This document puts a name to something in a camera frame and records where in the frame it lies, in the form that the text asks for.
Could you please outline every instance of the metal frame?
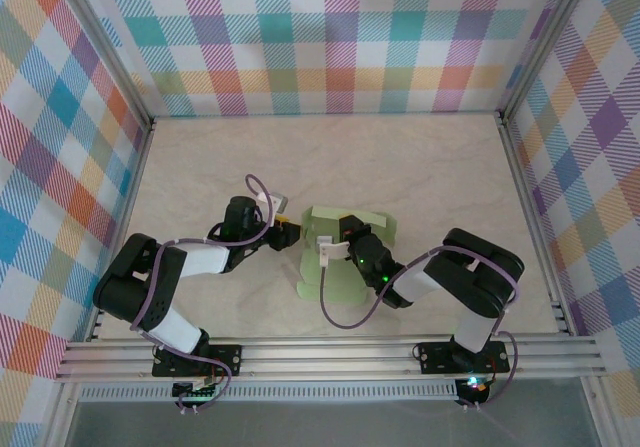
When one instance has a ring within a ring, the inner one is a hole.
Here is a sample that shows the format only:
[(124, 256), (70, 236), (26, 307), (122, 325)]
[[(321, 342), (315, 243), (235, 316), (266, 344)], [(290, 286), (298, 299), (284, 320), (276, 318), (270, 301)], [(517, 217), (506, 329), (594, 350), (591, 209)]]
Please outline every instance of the metal frame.
[[(518, 155), (515, 142), (508, 129), (508, 123), (499, 113), (496, 113), (496, 126), (500, 132), (505, 155), (509, 163), (509, 168), (511, 169), (516, 190), (518, 191), (518, 196), (520, 197), (520, 203), (525, 214), (534, 249), (540, 266), (542, 267), (551, 305), (562, 312), (562, 320), (566, 322), (566, 332), (570, 335), (578, 335), (575, 322), (569, 310), (568, 300), (560, 285), (558, 272), (553, 262), (553, 256), (545, 241), (542, 219), (535, 208), (535, 202), (531, 194), (532, 190), (528, 186), (524, 174), (524, 163)], [(559, 320), (558, 313), (556, 313), (556, 320)], [(619, 415), (618, 407), (613, 398), (609, 378), (605, 376), (582, 376), (581, 381), (585, 398), (587, 399), (589, 410), (591, 411), (591, 416), (602, 445), (605, 447), (633, 445), (631, 439), (628, 438), (628, 430), (620, 422), (621, 416)]]
[[(468, 375), (423, 375), (413, 347), (446, 342), (449, 336), (320, 337), (215, 339), (211, 344), (243, 346), (242, 381), (396, 381), (467, 378)], [(516, 336), (518, 378), (567, 378), (606, 373), (591, 337)], [(143, 339), (72, 343), (62, 360), (58, 380), (83, 382), (158, 382), (151, 376), (153, 355)], [(507, 344), (507, 353), (513, 348)], [(168, 378), (167, 382), (178, 381)]]
[(122, 92), (136, 120), (150, 130), (153, 125), (153, 116), (131, 80), (127, 69), (122, 64), (91, 4), (88, 0), (67, 0), (67, 2), (71, 6), (73, 13), (78, 17), (82, 29), (98, 53), (98, 57), (100, 57), (114, 78), (115, 84)]
[[(138, 163), (136, 164), (133, 174), (131, 189), (127, 196), (120, 222), (118, 223), (118, 230), (116, 231), (111, 251), (109, 252), (110, 260), (113, 260), (122, 244), (124, 244), (127, 229), (129, 228), (129, 221), (131, 220), (131, 213), (133, 212), (135, 199), (138, 195), (140, 182), (142, 181), (142, 174), (147, 163), (147, 158), (149, 157), (152, 140), (153, 127), (150, 126), (150, 129), (145, 132), (142, 140), (142, 148), (140, 149)], [(91, 314), (89, 315), (89, 322), (83, 337), (86, 342), (89, 342), (92, 339), (93, 331), (98, 323), (99, 315), (100, 311), (93, 307)], [(47, 408), (45, 409), (43, 428), (40, 430), (37, 441), (38, 445), (50, 445), (57, 447), (65, 444), (79, 394), (80, 386), (78, 384), (62, 382), (54, 384), (54, 391), (52, 392)]]
[(494, 111), (499, 107), (500, 100), (502, 99), (507, 85), (509, 84), (509, 79), (518, 65), (518, 61), (520, 60), (522, 52), (529, 41), (531, 33), (535, 30), (535, 27), (540, 20), (540, 16), (542, 15), (546, 3), (547, 0), (535, 0), (527, 11), (527, 16), (520, 28), (520, 34), (514, 41), (513, 48), (503, 59), (503, 65), (505, 68), (503, 69), (500, 81), (491, 94), (490, 101), (488, 103), (490, 111)]
[[(541, 220), (534, 208), (530, 190), (527, 188), (522, 164), (518, 159), (506, 121), (503, 121), (503, 119), (508, 120), (524, 100), (577, 2), (578, 0), (560, 1), (541, 36), (533, 57), (516, 84), (504, 115), (496, 114), (496, 123), (504, 144), (505, 155), (544, 273), (559, 330), (558, 334), (551, 335), (516, 336), (520, 351), (516, 378), (580, 377), (601, 442), (605, 446), (613, 447), (631, 445), (631, 442), (630, 439), (623, 437), (624, 429), (621, 428), (619, 418), (614, 414), (611, 386), (604, 377), (606, 374), (604, 361), (595, 339), (573, 336), (576, 332), (575, 323), (569, 315), (567, 300), (560, 288), (552, 256), (544, 240)], [(70, 0), (70, 3), (116, 84), (123, 90), (136, 117), (149, 129), (114, 241), (113, 257), (126, 235), (153, 137), (153, 118), (110, 44), (104, 29), (99, 22), (96, 22), (95, 13), (87, 0)], [(41, 431), (39, 445), (65, 444), (75, 406), (79, 401), (120, 399), (168, 401), (172, 399), (169, 387), (174, 379), (159, 380), (151, 376), (153, 365), (151, 345), (142, 339), (98, 340), (100, 315), (101, 312), (94, 309), (85, 336), (86, 342), (71, 343), (68, 346), (58, 373), (56, 390), (46, 410), (45, 419), (49, 419), (49, 422), (45, 422), (46, 428)], [(416, 395), (425, 400), (450, 400), (453, 396), (451, 390), (454, 385), (453, 379), (459, 376), (422, 375), (419, 362), (413, 358), (412, 354), (413, 347), (419, 342), (446, 340), (448, 340), (447, 336), (418, 335), (215, 339), (212, 342), (243, 345), (241, 374), (234, 379), (232, 385), (235, 387), (221, 399), (225, 401), (247, 400), (249, 397), (254, 400), (292, 400), (296, 397), (295, 392), (301, 392), (300, 388), (303, 389), (305, 398), (312, 398), (315, 401), (325, 398), (348, 400), (366, 397), (371, 399), (372, 395), (377, 400), (413, 398), (411, 396)], [(513, 348), (508, 343), (507, 352), (513, 355)], [(324, 388), (327, 385), (333, 386), (334, 390), (325, 391)], [(359, 386), (363, 385), (366, 389), (360, 391)]]
[(153, 81), (151, 72), (149, 71), (147, 63), (142, 57), (140, 49), (138, 49), (137, 47), (137, 44), (133, 38), (133, 34), (127, 27), (124, 17), (122, 16), (122, 12), (120, 12), (120, 9), (118, 8), (116, 0), (100, 0), (100, 3), (102, 4), (102, 8), (109, 16), (111, 25), (118, 34), (118, 37), (122, 42), (122, 46), (133, 64), (133, 68), (135, 68), (137, 74), (140, 76), (142, 82), (146, 86), (146, 98), (149, 108), (155, 116), (168, 115), (169, 112), (167, 110), (167, 106), (155, 82)]
[(511, 97), (504, 108), (504, 118), (510, 119), (524, 101), (536, 76), (547, 60), (551, 49), (562, 34), (569, 18), (580, 0), (560, 0), (547, 24), (543, 27), (538, 43), (524, 71), (516, 81)]

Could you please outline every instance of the cable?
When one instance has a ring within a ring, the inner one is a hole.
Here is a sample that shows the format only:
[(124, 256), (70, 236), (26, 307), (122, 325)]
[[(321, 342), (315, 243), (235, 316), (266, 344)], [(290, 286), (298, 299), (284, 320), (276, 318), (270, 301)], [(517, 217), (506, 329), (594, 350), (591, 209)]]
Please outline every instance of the cable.
[[(163, 344), (162, 342), (160, 342), (158, 339), (156, 339), (155, 337), (152, 337), (151, 335), (147, 334), (146, 332), (142, 332), (140, 334), (142, 336), (142, 338), (148, 340), (149, 342), (155, 344), (158, 346), (158, 348), (160, 349), (164, 349), (167, 352), (171, 352), (174, 355), (178, 355), (182, 358), (188, 359), (188, 360), (193, 360), (196, 362), (207, 362), (209, 364), (212, 364), (214, 367), (222, 367), (226, 373), (226, 378), (227, 381), (224, 383), (224, 385), (222, 386), (222, 389), (220, 389), (220, 391), (214, 395), (211, 400), (206, 401), (204, 404), (202, 404), (200, 407), (197, 407), (193, 409), (193, 413), (197, 414), (198, 410), (206, 410), (209, 407), (211, 407), (216, 400), (218, 400), (222, 395), (224, 395), (224, 393), (227, 391), (227, 389), (229, 388), (229, 384), (231, 383), (231, 377), (233, 376), (233, 372), (231, 372), (231, 369), (229, 368), (229, 366), (227, 364), (225, 364), (224, 362), (220, 362), (219, 360), (215, 360), (215, 359), (209, 359), (207, 357), (200, 357), (198, 355), (191, 355), (191, 354), (185, 354), (184, 352), (180, 352), (177, 349), (174, 349), (173, 347), (170, 347), (168, 345)], [(180, 407), (180, 411), (181, 413), (185, 413), (186, 412), (186, 407), (182, 404), (182, 399), (184, 398), (186, 394), (180, 394), (178, 396), (178, 407)]]
[(506, 330), (502, 330), (498, 332), (498, 335), (506, 335), (507, 337), (509, 337), (509, 340), (511, 341), (511, 345), (513, 345), (513, 365), (511, 365), (511, 372), (509, 372), (509, 377), (507, 377), (507, 380), (504, 386), (502, 387), (502, 389), (500, 389), (497, 393), (493, 394), (489, 398), (489, 400), (485, 402), (485, 404), (495, 402), (496, 400), (498, 400), (500, 397), (504, 395), (509, 385), (511, 385), (511, 382), (513, 381), (513, 378), (516, 375), (516, 369), (518, 368), (518, 357), (519, 357), (518, 344), (516, 343), (515, 337), (510, 332), (507, 332)]
[[(436, 254), (438, 254), (440, 252), (456, 252), (458, 254), (467, 255), (467, 256), (477, 260), (478, 262), (482, 262), (486, 266), (492, 268), (494, 271), (496, 271), (502, 277), (504, 277), (504, 279), (507, 282), (509, 282), (509, 284), (513, 288), (513, 294), (514, 294), (513, 297), (511, 298), (511, 300), (509, 300), (507, 302), (507, 305), (513, 304), (520, 297), (520, 287), (518, 286), (518, 283), (516, 282), (516, 280), (513, 277), (511, 277), (507, 273), (507, 271), (505, 271), (502, 267), (497, 265), (495, 262), (487, 259), (486, 257), (484, 257), (484, 256), (482, 256), (480, 254), (477, 254), (477, 253), (473, 252), (472, 250), (464, 249), (462, 247), (456, 247), (456, 246), (453, 246), (453, 245), (440, 245), (438, 247), (435, 247), (435, 248), (431, 249), (429, 252), (426, 252), (426, 253), (422, 254), (421, 256), (415, 258), (414, 260), (409, 262), (405, 267), (400, 269), (400, 271), (396, 275), (391, 277), (389, 282), (387, 282), (386, 285), (383, 287), (383, 289), (380, 291), (380, 294), (376, 298), (376, 301), (373, 303), (373, 306), (371, 307), (369, 312), (367, 312), (367, 314), (360, 321), (356, 322), (355, 324), (351, 324), (351, 325), (339, 324), (338, 322), (333, 320), (331, 318), (331, 316), (329, 315), (329, 312), (327, 311), (327, 306), (325, 305), (325, 302), (324, 302), (324, 283), (325, 283), (324, 280), (325, 280), (325, 275), (326, 275), (326, 269), (327, 268), (326, 267), (322, 267), (322, 269), (320, 271), (320, 309), (322, 309), (322, 313), (324, 314), (325, 318), (334, 327), (337, 327), (338, 329), (343, 329), (343, 330), (357, 329), (358, 327), (363, 325), (367, 320), (369, 320), (369, 318), (371, 318), (371, 316), (373, 315), (375, 310), (378, 308), (378, 305), (380, 305), (380, 302), (382, 302), (382, 299), (384, 298), (384, 294), (387, 293), (387, 290), (389, 290), (391, 288), (393, 283), (396, 280), (398, 280), (401, 275), (403, 275), (405, 272), (407, 272), (413, 266), (419, 264), (420, 262), (428, 260), (429, 258), (433, 257), (434, 255), (436, 255)], [(498, 326), (500, 325), (500, 321), (501, 320), (502, 320), (502, 316), (500, 316), (498, 318), (498, 320), (496, 321), (496, 324), (493, 326), (493, 331), (495, 331), (498, 328)]]
[[(149, 291), (147, 292), (147, 297), (144, 299), (144, 302), (142, 303), (142, 307), (140, 308), (140, 311), (138, 312), (138, 315), (136, 316), (136, 318), (133, 320), (133, 322), (131, 323), (131, 327), (129, 327), (130, 330), (134, 330), (137, 331), (138, 329), (138, 325), (140, 325), (140, 322), (142, 321), (142, 319), (144, 318), (145, 314), (147, 313), (147, 310), (149, 310), (149, 306), (151, 305), (151, 301), (153, 299), (153, 296), (155, 294), (156, 291), (156, 286), (158, 284), (158, 272), (160, 270), (160, 261), (162, 259), (162, 254), (164, 254), (164, 251), (167, 247), (172, 247), (174, 245), (179, 245), (179, 244), (207, 244), (207, 245), (211, 245), (211, 246), (219, 246), (219, 247), (240, 247), (242, 245), (247, 245), (247, 244), (252, 244), (253, 242), (255, 242), (256, 240), (259, 240), (260, 238), (262, 238), (263, 235), (265, 235), (267, 233), (267, 230), (269, 230), (269, 227), (271, 225), (271, 220), (274, 217), (274, 210), (273, 210), (273, 203), (271, 202), (271, 196), (269, 195), (269, 191), (267, 190), (267, 188), (265, 187), (265, 185), (262, 183), (262, 181), (260, 179), (258, 179), (258, 177), (256, 177), (253, 174), (247, 174), (244, 178), (245, 184), (247, 186), (247, 188), (249, 189), (249, 191), (251, 191), (251, 193), (253, 193), (254, 195), (258, 195), (258, 191), (255, 190), (253, 188), (253, 186), (251, 185), (250, 181), (254, 181), (256, 184), (258, 184), (258, 186), (260, 187), (260, 190), (264, 193), (265, 197), (267, 198), (267, 205), (269, 207), (269, 215), (268, 215), (268, 219), (269, 221), (265, 223), (264, 227), (262, 228), (262, 230), (260, 232), (258, 232), (255, 236), (253, 236), (252, 238), (248, 239), (248, 240), (242, 240), (239, 242), (223, 242), (223, 241), (218, 241), (218, 240), (210, 240), (207, 238), (203, 238), (203, 239), (193, 239), (193, 238), (183, 238), (183, 239), (176, 239), (176, 240), (170, 240), (168, 242), (165, 242), (164, 244), (162, 244), (160, 246), (160, 248), (158, 249), (158, 252), (156, 253), (156, 258), (153, 262), (153, 269), (151, 270), (151, 279), (149, 281)], [(140, 332), (140, 335), (147, 339), (148, 341), (152, 342), (153, 344), (157, 345), (159, 348), (161, 349), (165, 349), (167, 352), (171, 352), (172, 354), (178, 355), (180, 357), (183, 357), (185, 359), (188, 360), (194, 360), (196, 362), (207, 362), (209, 364), (212, 364), (214, 366), (218, 366), (218, 367), (222, 367), (224, 369), (224, 371), (227, 374), (227, 381), (225, 382), (224, 386), (222, 387), (222, 389), (220, 390), (220, 392), (218, 392), (211, 400), (205, 402), (204, 404), (202, 404), (200, 406), (200, 410), (205, 410), (208, 409), (209, 407), (211, 407), (211, 405), (213, 405), (213, 403), (220, 398), (221, 395), (223, 395), (226, 390), (229, 388), (229, 384), (231, 383), (231, 377), (233, 376), (233, 373), (231, 372), (231, 369), (229, 368), (229, 366), (227, 364), (225, 364), (224, 362), (220, 362), (218, 360), (214, 360), (214, 359), (208, 359), (206, 357), (199, 357), (196, 355), (191, 355), (185, 352), (180, 352), (177, 349), (174, 349), (171, 346), (165, 345), (162, 342), (160, 342), (158, 339), (156, 339), (155, 337), (152, 337), (151, 335), (148, 335), (146, 332)], [(184, 397), (185, 394), (182, 394), (178, 397), (178, 406), (181, 409), (181, 413), (185, 413), (186, 411), (186, 407), (182, 404), (182, 399)], [(194, 406), (193, 408), (193, 412), (195, 414), (198, 413), (198, 410), (196, 409), (196, 407)]]

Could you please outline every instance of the enclosure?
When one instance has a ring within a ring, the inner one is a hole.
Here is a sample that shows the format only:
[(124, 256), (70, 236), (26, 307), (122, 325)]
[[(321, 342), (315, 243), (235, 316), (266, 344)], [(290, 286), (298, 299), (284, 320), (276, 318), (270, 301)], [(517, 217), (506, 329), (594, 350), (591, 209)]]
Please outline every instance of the enclosure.
[[(640, 0), (2, 0), (0, 28), (0, 445), (634, 445)], [(93, 291), (134, 233), (206, 236), (247, 173), (295, 223), (384, 214), (403, 264), (452, 228), (516, 253), (506, 395), (463, 414), (455, 376), (421, 373), (414, 346), (463, 315), (443, 289), (327, 322), (303, 232), (180, 281), (242, 364), (174, 421)]]

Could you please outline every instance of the plaid wallpaper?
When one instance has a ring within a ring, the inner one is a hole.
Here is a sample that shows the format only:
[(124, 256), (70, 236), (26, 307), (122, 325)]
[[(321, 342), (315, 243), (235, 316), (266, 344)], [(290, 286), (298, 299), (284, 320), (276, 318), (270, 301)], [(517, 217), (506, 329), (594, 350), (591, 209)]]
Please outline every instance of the plaid wallpaper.
[(32, 445), (143, 131), (65, 0), (0, 0), (0, 446)]
[(511, 125), (563, 289), (640, 438), (640, 0), (581, 0)]
[(531, 56), (533, 55), (533, 52), (537, 47), (538, 40), (540, 39), (540, 34), (542, 33), (543, 29), (546, 27), (547, 22), (551, 19), (551, 15), (553, 14), (553, 11), (555, 10), (559, 1), (560, 0), (547, 0), (544, 6), (544, 9), (542, 9), (542, 14), (540, 14), (540, 18), (538, 18), (538, 22), (536, 22), (536, 26), (531, 31), (529, 40), (527, 40), (524, 50), (520, 55), (520, 59), (518, 60), (516, 67), (513, 69), (513, 72), (511, 73), (511, 77), (509, 78), (509, 82), (507, 83), (507, 88), (505, 89), (504, 93), (502, 94), (502, 98), (500, 99), (500, 105), (498, 106), (498, 110), (504, 109), (505, 106), (507, 105), (507, 102), (509, 101), (511, 94), (513, 93), (513, 88), (515, 87), (516, 82), (520, 78), (520, 74), (522, 73), (522, 70), (525, 68), (525, 66), (529, 62), (529, 59), (531, 59)]
[(154, 113), (194, 116), (493, 111), (545, 0), (90, 1)]

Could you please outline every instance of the aluminum rail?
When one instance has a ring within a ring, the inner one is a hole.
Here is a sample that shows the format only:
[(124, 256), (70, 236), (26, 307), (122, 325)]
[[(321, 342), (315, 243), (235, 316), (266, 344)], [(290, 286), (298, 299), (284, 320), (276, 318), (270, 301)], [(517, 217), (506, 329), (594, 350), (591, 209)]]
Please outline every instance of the aluminum rail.
[[(420, 342), (446, 342), (449, 336), (334, 337), (297, 339), (215, 339), (212, 344), (243, 346), (243, 381), (362, 381), (465, 378), (422, 375), (412, 349)], [(508, 339), (507, 354), (513, 355)], [(591, 337), (518, 335), (518, 378), (604, 375)], [(158, 381), (151, 376), (151, 344), (140, 340), (71, 343), (57, 380), (65, 383)], [(162, 380), (185, 381), (185, 378)]]

